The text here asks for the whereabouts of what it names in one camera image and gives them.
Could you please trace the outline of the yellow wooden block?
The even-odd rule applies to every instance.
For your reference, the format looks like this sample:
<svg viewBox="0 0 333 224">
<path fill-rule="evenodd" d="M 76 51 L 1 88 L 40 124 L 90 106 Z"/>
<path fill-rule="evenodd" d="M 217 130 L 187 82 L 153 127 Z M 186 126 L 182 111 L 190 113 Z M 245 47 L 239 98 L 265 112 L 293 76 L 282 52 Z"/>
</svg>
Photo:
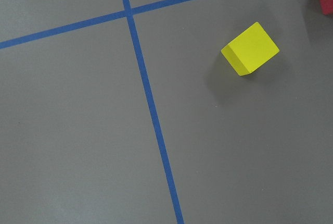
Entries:
<svg viewBox="0 0 333 224">
<path fill-rule="evenodd" d="M 239 76 L 245 76 L 277 55 L 279 48 L 260 23 L 255 22 L 224 46 L 221 53 Z"/>
</svg>

